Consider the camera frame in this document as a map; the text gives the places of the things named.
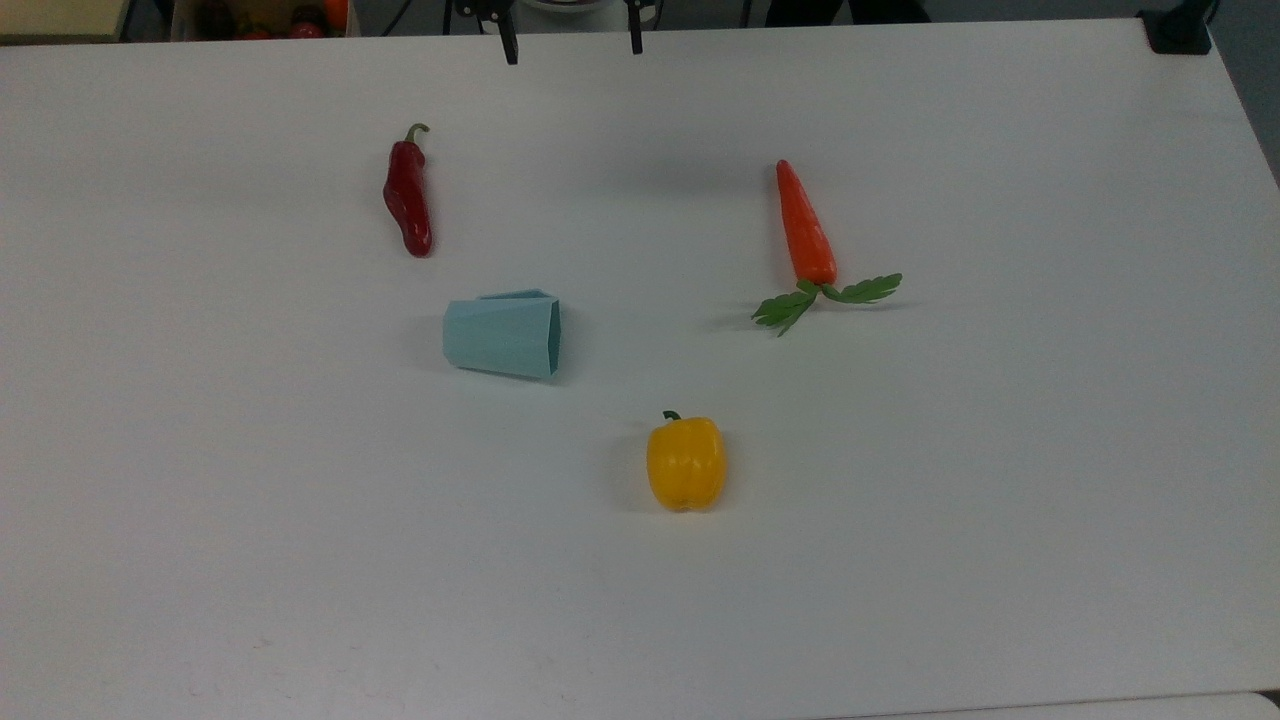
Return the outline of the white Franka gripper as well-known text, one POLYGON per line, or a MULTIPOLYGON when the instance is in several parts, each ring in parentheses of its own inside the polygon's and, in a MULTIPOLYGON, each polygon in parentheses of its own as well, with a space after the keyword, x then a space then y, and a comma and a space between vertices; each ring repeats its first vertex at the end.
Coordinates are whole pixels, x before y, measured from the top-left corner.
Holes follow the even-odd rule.
POLYGON ((620 13, 628 23, 632 55, 643 54, 643 23, 657 18, 658 1, 445 1, 458 15, 497 22, 508 65, 518 64, 518 36, 512 17, 600 15, 620 13))

